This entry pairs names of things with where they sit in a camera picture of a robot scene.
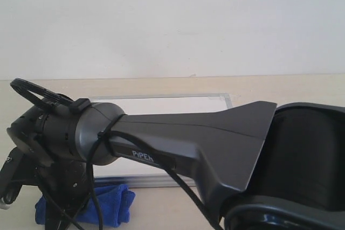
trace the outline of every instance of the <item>blue towel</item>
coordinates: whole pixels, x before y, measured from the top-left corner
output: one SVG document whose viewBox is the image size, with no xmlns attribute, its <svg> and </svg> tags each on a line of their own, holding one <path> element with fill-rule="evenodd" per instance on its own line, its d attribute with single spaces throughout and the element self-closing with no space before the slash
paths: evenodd
<svg viewBox="0 0 345 230">
<path fill-rule="evenodd" d="M 135 194 L 128 189 L 126 184 L 95 188 L 95 193 L 103 212 L 104 225 L 118 227 L 122 222 L 129 222 L 129 207 L 134 200 Z M 45 204 L 46 200 L 41 197 L 35 205 L 35 221 L 39 225 L 45 223 Z M 76 220 L 78 222 L 98 224 L 96 208 L 91 199 L 87 208 L 77 215 Z"/>
</svg>

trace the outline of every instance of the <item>whiteboard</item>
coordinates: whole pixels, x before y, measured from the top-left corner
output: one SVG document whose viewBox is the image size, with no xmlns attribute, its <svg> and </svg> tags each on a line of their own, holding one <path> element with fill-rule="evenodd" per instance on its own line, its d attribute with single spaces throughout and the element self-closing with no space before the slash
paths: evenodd
<svg viewBox="0 0 345 230">
<path fill-rule="evenodd" d="M 175 96 L 119 96 L 94 97 L 92 102 L 110 102 L 120 106 L 128 115 L 177 114 L 217 112 L 231 108 L 227 94 L 175 95 Z M 145 165 L 126 158 L 118 158 L 105 166 L 94 166 L 94 176 L 112 183 L 127 183 L 130 187 L 175 186 L 162 169 Z M 193 185 L 191 179 L 184 180 Z"/>
</svg>

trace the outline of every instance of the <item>table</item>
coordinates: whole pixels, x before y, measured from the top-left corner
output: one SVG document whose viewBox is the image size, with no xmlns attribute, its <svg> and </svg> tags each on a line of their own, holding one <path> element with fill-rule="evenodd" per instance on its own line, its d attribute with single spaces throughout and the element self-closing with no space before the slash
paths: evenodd
<svg viewBox="0 0 345 230">
<path fill-rule="evenodd" d="M 345 74 L 34 82 L 74 99 L 86 96 L 229 93 L 234 106 L 258 100 L 278 105 L 301 101 L 345 106 Z M 9 83 L 0 81 L 1 164 L 14 147 L 5 132 L 6 127 L 31 107 L 10 88 Z M 122 224 L 119 229 L 212 229 L 180 188 L 134 189 L 134 192 L 136 198 L 130 209 L 130 223 Z M 35 224 L 34 204 L 39 197 L 36 187 L 23 187 L 11 208 L 0 210 L 1 229 L 44 229 Z M 84 226 L 97 229 L 92 225 Z"/>
</svg>

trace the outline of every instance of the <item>black robotic arm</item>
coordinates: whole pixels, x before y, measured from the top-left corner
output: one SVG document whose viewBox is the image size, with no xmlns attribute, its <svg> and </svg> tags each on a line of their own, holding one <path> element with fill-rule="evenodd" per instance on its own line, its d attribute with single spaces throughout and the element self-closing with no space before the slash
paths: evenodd
<svg viewBox="0 0 345 230">
<path fill-rule="evenodd" d="M 74 218 L 88 201 L 87 164 L 118 157 L 194 179 L 213 227 L 224 217 L 231 230 L 345 228 L 343 108 L 255 102 L 217 113 L 126 115 L 21 79 L 12 86 L 34 106 L 8 129 L 17 148 L 0 172 L 0 197 L 10 204 L 22 185 L 39 185 L 51 197 L 46 229 L 71 223 L 56 205 Z"/>
</svg>

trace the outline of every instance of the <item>white wall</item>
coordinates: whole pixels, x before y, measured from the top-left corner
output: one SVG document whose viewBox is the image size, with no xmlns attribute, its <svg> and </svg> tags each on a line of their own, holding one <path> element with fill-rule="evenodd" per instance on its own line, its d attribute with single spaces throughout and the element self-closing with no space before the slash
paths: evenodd
<svg viewBox="0 0 345 230">
<path fill-rule="evenodd" d="M 345 72 L 345 0 L 0 0 L 0 79 Z"/>
</svg>

